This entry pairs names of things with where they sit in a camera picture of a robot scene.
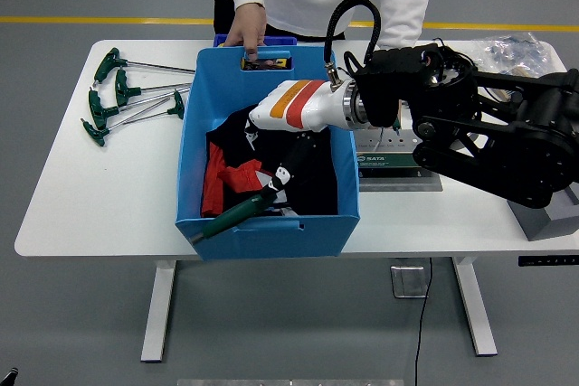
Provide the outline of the person's right hand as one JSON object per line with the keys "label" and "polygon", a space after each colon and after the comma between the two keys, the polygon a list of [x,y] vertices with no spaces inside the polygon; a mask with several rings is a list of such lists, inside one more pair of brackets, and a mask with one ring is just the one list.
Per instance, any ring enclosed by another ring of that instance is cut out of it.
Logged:
{"label": "person's right hand", "polygon": [[266,10],[258,3],[236,8],[224,47],[242,46],[249,61],[258,60],[258,47],[264,44],[267,29]]}

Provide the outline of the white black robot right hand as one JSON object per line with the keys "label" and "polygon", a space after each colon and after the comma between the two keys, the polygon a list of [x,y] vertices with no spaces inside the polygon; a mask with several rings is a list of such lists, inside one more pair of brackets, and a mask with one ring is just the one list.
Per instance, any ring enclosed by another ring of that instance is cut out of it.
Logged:
{"label": "white black robot right hand", "polygon": [[273,178],[263,187],[262,197],[297,186],[307,169],[318,173],[313,165],[313,158],[321,149],[318,134],[330,129],[337,213],[357,213],[359,182],[352,131],[365,123],[354,109],[355,90],[352,80],[337,85],[323,80],[286,80],[250,111],[248,122],[255,128],[288,131],[295,136]]}

